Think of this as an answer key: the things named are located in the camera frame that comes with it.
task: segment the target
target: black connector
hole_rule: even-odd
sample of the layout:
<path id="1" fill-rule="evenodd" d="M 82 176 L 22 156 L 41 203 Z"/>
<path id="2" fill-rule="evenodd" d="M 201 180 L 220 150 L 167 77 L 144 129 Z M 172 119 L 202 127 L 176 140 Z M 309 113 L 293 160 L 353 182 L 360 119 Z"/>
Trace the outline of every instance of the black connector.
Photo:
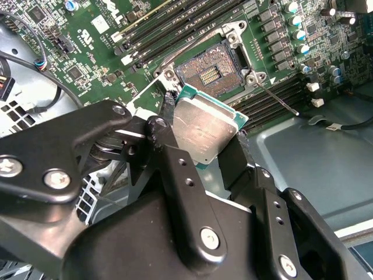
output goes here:
<path id="1" fill-rule="evenodd" d="M 0 100 L 6 101 L 12 91 L 15 80 L 11 77 L 0 76 Z"/>

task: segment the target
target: black cable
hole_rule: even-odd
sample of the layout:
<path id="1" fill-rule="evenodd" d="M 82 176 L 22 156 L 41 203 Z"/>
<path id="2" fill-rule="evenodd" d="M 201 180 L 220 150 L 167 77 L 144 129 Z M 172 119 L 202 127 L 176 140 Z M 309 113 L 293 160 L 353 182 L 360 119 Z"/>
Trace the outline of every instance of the black cable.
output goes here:
<path id="1" fill-rule="evenodd" d="M 39 114 L 39 113 L 46 112 L 48 109 L 52 108 L 57 103 L 57 101 L 61 97 L 61 93 L 62 93 L 62 89 L 59 86 L 57 86 L 56 94 L 50 104 L 46 106 L 40 106 L 40 107 L 35 106 L 34 108 L 31 108 L 27 112 L 29 114 Z"/>
<path id="2" fill-rule="evenodd" d="M 373 117 L 371 117 L 370 119 L 366 120 L 366 121 L 363 121 L 359 124 L 352 124 L 352 125 L 342 125 L 342 127 L 340 128 L 341 130 L 357 130 L 359 128 L 364 128 L 364 127 L 367 127 L 369 125 L 373 124 Z"/>
<path id="3" fill-rule="evenodd" d="M 6 59 L 0 57 L 0 68 L 2 75 L 5 77 L 11 77 L 12 76 L 12 71 L 10 70 L 9 63 L 7 62 Z"/>
<path id="4" fill-rule="evenodd" d="M 10 60 L 14 63 L 19 64 L 19 65 L 22 65 L 22 66 L 24 66 L 28 69 L 31 69 L 35 72 L 38 72 L 40 75 L 46 77 L 50 81 L 54 82 L 57 86 L 59 86 L 72 99 L 72 101 L 77 105 L 78 108 L 83 107 L 83 104 L 79 100 L 79 98 L 71 90 L 69 90 L 68 87 L 66 87 L 63 83 L 61 83 L 58 79 L 56 79 L 56 77 L 53 76 L 53 74 L 49 73 L 48 71 L 40 72 L 32 63 L 29 63 L 25 60 L 22 60 L 22 59 L 18 58 L 18 57 L 14 57 L 14 56 L 12 56 L 10 54 L 7 54 L 3 51 L 0 51 L 0 57 L 4 58 L 6 60 Z"/>
<path id="5" fill-rule="evenodd" d="M 45 54 L 45 49 L 44 49 L 44 46 L 42 44 L 42 42 L 40 41 L 39 39 L 39 36 L 36 34 L 36 32 L 33 30 L 33 28 L 31 26 L 29 26 L 23 19 L 21 19 L 19 16 L 16 16 L 10 12 L 7 12 L 5 10 L 0 10 L 0 13 L 3 14 L 3 15 L 6 15 L 6 16 L 9 16 L 11 18 L 14 18 L 15 20 L 18 20 L 20 21 L 31 33 L 32 35 L 35 37 L 35 40 L 37 42 L 37 44 L 39 45 L 40 47 L 40 51 L 41 51 L 41 56 L 43 57 L 43 61 L 44 62 L 47 62 L 47 55 Z"/>

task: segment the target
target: silver screw head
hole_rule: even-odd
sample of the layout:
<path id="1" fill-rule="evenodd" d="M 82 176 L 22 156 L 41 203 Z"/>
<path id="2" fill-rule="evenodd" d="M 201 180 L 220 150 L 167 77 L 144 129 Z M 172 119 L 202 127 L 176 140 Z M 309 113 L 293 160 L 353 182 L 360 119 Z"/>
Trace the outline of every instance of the silver screw head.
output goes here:
<path id="1" fill-rule="evenodd" d="M 296 199 L 302 200 L 302 196 L 297 191 L 293 191 L 293 195 L 295 196 Z"/>
<path id="2" fill-rule="evenodd" d="M 113 110 L 114 112 L 116 112 L 117 114 L 119 114 L 119 115 L 125 115 L 125 114 L 126 114 L 126 111 L 123 109 L 123 107 L 118 106 L 118 105 L 114 105 L 114 106 L 112 107 L 112 110 Z"/>
<path id="3" fill-rule="evenodd" d="M 263 172 L 263 175 L 264 175 L 265 177 L 270 178 L 270 174 L 269 174 L 269 172 L 268 172 L 267 170 L 262 169 L 262 172 Z"/>
<path id="4" fill-rule="evenodd" d="M 0 158 L 0 177 L 15 177 L 21 173 L 23 169 L 22 164 L 11 157 Z"/>
<path id="5" fill-rule="evenodd" d="M 219 247 L 220 241 L 217 234 L 208 228 L 204 228 L 200 231 L 200 238 L 203 244 L 210 250 L 215 250 Z"/>
<path id="6" fill-rule="evenodd" d="M 297 269 L 295 268 L 295 265 L 288 257 L 281 255 L 279 258 L 279 261 L 280 261 L 281 267 L 285 270 L 287 275 L 293 278 L 297 276 Z"/>
<path id="7" fill-rule="evenodd" d="M 70 185 L 71 179 L 70 176 L 65 172 L 60 170 L 49 171 L 44 176 L 44 182 L 47 186 L 54 188 L 56 190 L 61 190 Z"/>

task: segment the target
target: black memory slot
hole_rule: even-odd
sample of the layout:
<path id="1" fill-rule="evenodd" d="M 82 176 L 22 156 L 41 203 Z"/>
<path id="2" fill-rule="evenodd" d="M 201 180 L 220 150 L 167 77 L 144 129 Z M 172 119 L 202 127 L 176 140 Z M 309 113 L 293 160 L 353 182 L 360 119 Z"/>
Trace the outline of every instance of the black memory slot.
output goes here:
<path id="1" fill-rule="evenodd" d="M 295 109 L 301 109 L 302 107 L 304 107 L 306 105 L 306 102 L 305 100 L 298 100 L 298 101 L 295 101 L 294 103 L 289 103 L 289 105 Z M 282 117 L 284 115 L 287 115 L 289 114 L 289 112 L 282 106 L 278 107 L 278 108 L 273 108 L 273 111 L 271 111 L 271 113 L 267 114 L 267 115 L 261 115 L 259 118 L 257 118 L 256 120 L 252 120 L 252 121 L 248 121 L 243 129 L 246 130 L 247 132 L 249 132 L 250 130 L 256 128 L 256 127 L 261 127 L 267 123 L 269 123 L 270 121 L 273 121 L 279 117 Z"/>
<path id="2" fill-rule="evenodd" d="M 219 17 L 221 17 L 222 15 L 224 15 L 225 13 L 227 13 L 229 11 L 232 12 L 234 9 L 236 9 L 237 5 L 239 5 L 239 4 L 243 3 L 243 2 L 245 2 L 245 0 L 235 0 L 235 1 L 232 1 L 225 8 L 223 8 L 220 5 L 220 3 L 217 4 L 217 5 L 215 5 L 214 8 L 212 8 L 211 10 L 215 10 L 217 8 L 223 8 L 223 9 L 220 10 L 220 11 L 218 11 L 218 12 L 215 12 L 212 15 L 209 15 L 209 16 L 206 16 L 206 14 L 203 15 L 202 16 L 203 19 L 200 22 L 198 22 L 193 28 L 191 28 L 190 31 L 183 32 L 183 33 L 181 33 L 180 36 L 175 36 L 173 39 L 169 40 L 168 42 L 166 42 L 165 44 L 163 44 L 161 46 L 158 46 L 154 50 L 145 51 L 144 53 L 147 53 L 147 54 L 144 57 L 142 57 L 141 59 L 139 59 L 138 61 L 136 61 L 135 63 L 138 64 L 138 67 L 141 67 L 143 64 L 148 63 L 149 61 L 151 61 L 153 58 L 157 57 L 161 53 L 169 51 L 170 48 L 174 44 L 177 44 L 180 41 L 187 39 L 190 35 L 192 35 L 194 33 L 198 33 L 198 30 L 197 30 L 198 28 L 200 28 L 202 26 L 209 25 L 214 20 L 218 19 Z"/>
<path id="3" fill-rule="evenodd" d="M 296 88 L 296 87 L 295 88 L 288 88 L 287 90 L 282 90 L 281 92 L 276 93 L 276 96 L 278 96 L 281 99 L 284 99 L 284 98 L 288 98 L 291 95 L 296 94 L 298 91 L 299 91 L 299 88 Z M 269 96 L 266 93 L 266 96 L 263 96 L 261 99 L 256 100 L 255 102 L 252 102 L 250 104 L 247 104 L 246 106 L 242 106 L 238 110 L 239 111 L 241 111 L 241 110 L 242 111 L 247 111 L 247 110 L 252 110 L 252 108 L 258 109 L 258 108 L 261 108 L 261 107 L 265 107 L 268 104 L 273 103 L 273 102 L 275 102 L 275 99 L 273 99 L 272 96 Z"/>
<path id="4" fill-rule="evenodd" d="M 286 104 L 291 104 L 293 103 L 294 101 L 298 101 L 298 100 L 301 100 L 301 96 L 299 94 L 295 94 L 295 95 L 292 95 L 292 96 L 289 96 L 287 98 L 283 98 L 283 100 L 285 101 Z M 249 120 L 252 119 L 252 120 L 256 120 L 258 118 L 260 118 L 260 116 L 262 115 L 267 115 L 269 114 L 271 111 L 273 110 L 276 110 L 276 109 L 279 109 L 281 108 L 282 105 L 279 104 L 277 101 L 274 100 L 273 103 L 271 103 L 270 105 L 268 106 L 264 106 L 262 108 L 255 108 L 255 110 L 251 110 L 251 111 L 242 111 L 243 114 L 245 114 L 246 116 L 249 117 Z"/>
<path id="5" fill-rule="evenodd" d="M 284 90 L 289 89 L 290 87 L 293 88 L 297 86 L 300 83 L 299 79 L 297 77 L 293 77 L 289 80 L 286 80 L 276 86 L 272 86 L 269 88 L 271 92 L 277 95 L 277 93 L 282 92 Z M 257 93 L 256 95 L 250 97 L 249 99 L 243 100 L 242 102 L 236 104 L 233 106 L 233 108 L 237 111 L 240 110 L 242 107 L 248 107 L 250 104 L 254 104 L 255 102 L 262 101 L 263 98 L 268 98 L 269 95 L 265 91 L 261 91 Z"/>
<path id="6" fill-rule="evenodd" d="M 206 13 L 206 12 L 208 13 L 208 12 L 210 12 L 209 9 L 213 10 L 213 9 L 216 9 L 216 8 L 220 7 L 221 4 L 224 3 L 224 2 L 225 2 L 225 1 L 222 1 L 222 0 L 209 2 L 209 5 L 207 5 L 207 6 L 203 6 L 201 9 L 197 10 L 197 12 L 195 12 L 195 13 L 189 15 L 189 16 L 188 16 L 187 18 L 185 18 L 184 20 L 182 20 L 182 21 L 180 21 L 180 22 L 178 22 L 178 23 L 172 25 L 172 26 L 171 26 L 171 27 L 172 27 L 171 30 L 169 30 L 169 29 L 167 29 L 167 30 L 163 30 L 163 31 L 162 31 L 160 34 L 158 34 L 155 38 L 152 38 L 152 39 L 150 39 L 149 41 L 144 42 L 143 44 L 141 44 L 141 45 L 139 46 L 139 48 L 136 49 L 136 51 L 141 52 L 141 51 L 143 51 L 143 50 L 145 50 L 145 49 L 151 47 L 153 44 L 159 42 L 159 38 L 165 37 L 165 36 L 169 35 L 171 32 L 175 32 L 178 28 L 180 28 L 180 30 L 184 29 L 187 25 L 190 25 L 191 22 L 193 22 L 194 19 L 195 19 L 196 17 L 200 16 L 200 15 L 203 14 L 203 13 Z M 196 29 L 196 28 L 199 28 L 199 26 L 203 26 L 203 21 L 201 21 L 201 22 L 199 22 L 198 24 L 196 24 L 196 26 L 194 26 L 194 27 L 192 28 L 191 31 L 193 31 L 193 30 L 195 31 L 195 29 Z M 179 40 L 180 40 L 180 39 L 176 40 L 175 38 L 174 38 L 174 39 L 171 39 L 171 41 L 173 41 L 172 45 L 173 45 L 174 43 L 178 42 Z M 163 46 L 158 47 L 158 48 L 156 48 L 155 50 L 151 50 L 151 51 L 156 51 L 156 50 L 158 50 L 159 48 L 163 48 Z"/>
<path id="7" fill-rule="evenodd" d="M 154 34 L 154 32 L 156 32 L 157 30 L 163 30 L 162 33 L 163 34 L 168 34 L 168 32 L 170 32 L 170 28 L 173 28 L 173 29 L 176 29 L 176 28 L 179 28 L 180 26 L 182 26 L 185 22 L 188 21 L 188 17 L 185 17 L 184 20 L 181 20 L 179 22 L 177 22 L 176 24 L 170 24 L 170 22 L 172 22 L 173 20 L 181 17 L 181 16 L 184 16 L 184 15 L 188 15 L 188 10 L 192 9 L 194 6 L 194 3 L 197 3 L 197 5 L 199 5 L 200 3 L 203 3 L 203 2 L 206 2 L 206 0 L 193 0 L 193 1 L 189 1 L 187 3 L 184 3 L 183 6 L 180 6 L 178 7 L 177 9 L 175 9 L 173 12 L 170 12 L 169 14 L 167 14 L 167 16 L 161 18 L 161 20 L 157 21 L 155 24 L 151 24 L 149 27 L 141 30 L 140 32 L 138 32 L 137 34 L 135 34 L 134 36 L 132 36 L 131 38 L 128 39 L 128 44 L 129 45 L 135 45 L 137 44 L 139 41 L 143 40 L 144 38 L 147 38 L 149 36 L 151 36 L 152 34 Z M 201 7 L 201 11 L 198 10 L 199 13 L 202 13 L 204 7 Z M 159 37 L 163 36 L 161 34 L 157 35 L 157 38 L 156 40 L 159 40 Z"/>
<path id="8" fill-rule="evenodd" d="M 140 23 L 139 25 L 137 25 L 137 26 L 131 28 L 130 30 L 128 30 L 127 32 L 123 33 L 123 37 L 126 37 L 126 36 L 130 35 L 131 33 L 139 31 L 139 29 L 141 29 L 144 25 L 148 25 L 148 24 L 151 25 L 151 22 L 153 22 L 153 21 L 156 22 L 156 23 L 158 23 L 159 20 L 162 23 L 166 22 L 167 21 L 166 17 L 168 17 L 167 10 L 170 9 L 170 8 L 172 8 L 175 5 L 177 6 L 180 2 L 184 2 L 184 3 L 180 4 L 180 7 L 183 6 L 183 5 L 188 5 L 189 4 L 188 0 L 186 0 L 186 1 L 179 0 L 176 3 L 172 3 L 171 6 L 163 7 L 160 11 L 158 11 L 158 12 L 150 15 L 150 17 L 147 20 L 145 20 L 144 22 Z"/>
<path id="9" fill-rule="evenodd" d="M 299 99 L 299 91 L 289 93 L 286 96 L 281 97 L 281 99 L 284 100 L 285 103 L 288 103 L 293 99 Z M 276 105 L 278 105 L 278 102 L 271 97 L 269 100 L 260 103 L 258 106 L 255 106 L 253 108 L 245 108 L 241 111 L 241 113 L 245 114 L 249 118 L 255 118 L 256 115 L 265 113 L 266 111 L 270 111 L 271 108 Z"/>

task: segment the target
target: motherboard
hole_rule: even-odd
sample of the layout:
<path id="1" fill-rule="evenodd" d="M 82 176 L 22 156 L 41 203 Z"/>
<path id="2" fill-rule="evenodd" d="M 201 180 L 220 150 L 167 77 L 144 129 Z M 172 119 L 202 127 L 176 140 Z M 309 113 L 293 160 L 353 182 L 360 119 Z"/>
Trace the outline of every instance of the motherboard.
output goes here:
<path id="1" fill-rule="evenodd" d="M 248 133 L 371 78 L 363 15 L 327 0 L 2 0 L 42 39 L 48 70 L 84 105 L 155 113 L 186 84 L 248 116 Z M 4 18 L 39 54 L 22 24 Z"/>

